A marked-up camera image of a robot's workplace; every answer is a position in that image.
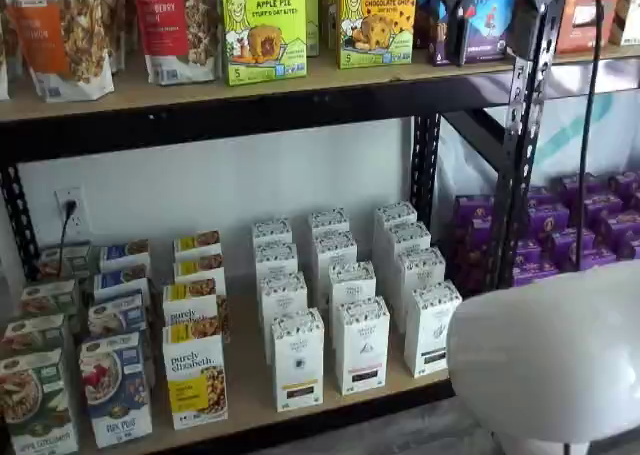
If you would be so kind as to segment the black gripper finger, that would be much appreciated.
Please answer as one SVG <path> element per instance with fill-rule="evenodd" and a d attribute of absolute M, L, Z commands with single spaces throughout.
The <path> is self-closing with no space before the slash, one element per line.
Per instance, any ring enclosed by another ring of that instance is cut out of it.
<path fill-rule="evenodd" d="M 514 0 L 509 49 L 517 58 L 533 58 L 543 15 L 553 0 Z"/>
<path fill-rule="evenodd" d="M 466 62 L 466 49 L 469 40 L 469 10 L 475 7 L 476 0 L 441 0 L 445 5 L 447 38 L 445 51 L 447 60 L 457 66 Z"/>

